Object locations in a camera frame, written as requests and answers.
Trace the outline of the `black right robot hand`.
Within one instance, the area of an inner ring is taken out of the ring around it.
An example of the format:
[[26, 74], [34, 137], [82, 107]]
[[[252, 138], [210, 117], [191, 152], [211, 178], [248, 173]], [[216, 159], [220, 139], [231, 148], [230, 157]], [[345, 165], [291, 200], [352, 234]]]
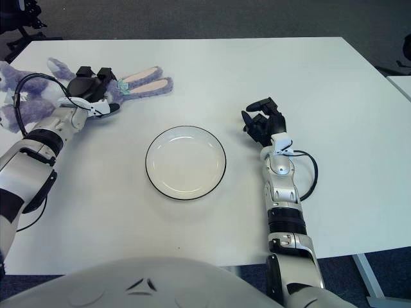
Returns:
[[263, 147], [272, 145], [271, 136], [286, 132], [286, 121], [271, 97], [259, 100], [241, 111], [243, 131]]

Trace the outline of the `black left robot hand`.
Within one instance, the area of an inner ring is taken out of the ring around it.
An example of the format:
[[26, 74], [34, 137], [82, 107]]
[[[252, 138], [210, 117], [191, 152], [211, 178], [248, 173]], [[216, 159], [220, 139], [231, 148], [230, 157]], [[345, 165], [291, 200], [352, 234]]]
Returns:
[[117, 112], [118, 103], [109, 103], [105, 95], [109, 83], [116, 81], [116, 77], [109, 67], [102, 67], [96, 74], [90, 66], [81, 66], [67, 90], [70, 102], [88, 113], [88, 117], [102, 117]]

